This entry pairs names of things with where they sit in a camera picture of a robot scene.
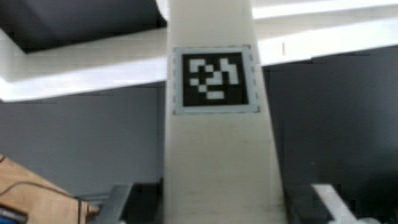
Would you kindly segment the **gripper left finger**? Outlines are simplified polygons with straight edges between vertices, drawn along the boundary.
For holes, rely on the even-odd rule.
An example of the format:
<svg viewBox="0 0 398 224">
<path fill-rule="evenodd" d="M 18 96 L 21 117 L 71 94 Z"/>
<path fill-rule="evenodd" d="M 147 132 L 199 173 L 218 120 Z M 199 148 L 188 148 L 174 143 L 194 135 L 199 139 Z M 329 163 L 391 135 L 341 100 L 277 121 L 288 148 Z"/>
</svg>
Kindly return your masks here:
<svg viewBox="0 0 398 224">
<path fill-rule="evenodd" d="M 124 209 L 128 205 L 131 188 L 131 184 L 119 184 L 112 187 L 110 196 L 99 209 L 94 224 L 126 224 Z"/>
</svg>

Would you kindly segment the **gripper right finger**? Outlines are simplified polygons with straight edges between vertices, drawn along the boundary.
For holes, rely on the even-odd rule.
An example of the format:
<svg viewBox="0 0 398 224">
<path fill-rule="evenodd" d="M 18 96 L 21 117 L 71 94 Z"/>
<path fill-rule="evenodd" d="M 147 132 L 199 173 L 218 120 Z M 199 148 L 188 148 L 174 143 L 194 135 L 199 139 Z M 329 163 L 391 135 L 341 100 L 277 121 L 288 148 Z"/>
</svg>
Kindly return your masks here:
<svg viewBox="0 0 398 224">
<path fill-rule="evenodd" d="M 329 224 L 371 224 L 368 219 L 359 219 L 355 217 L 332 185 L 314 184 L 313 189 L 332 216 Z"/>
</svg>

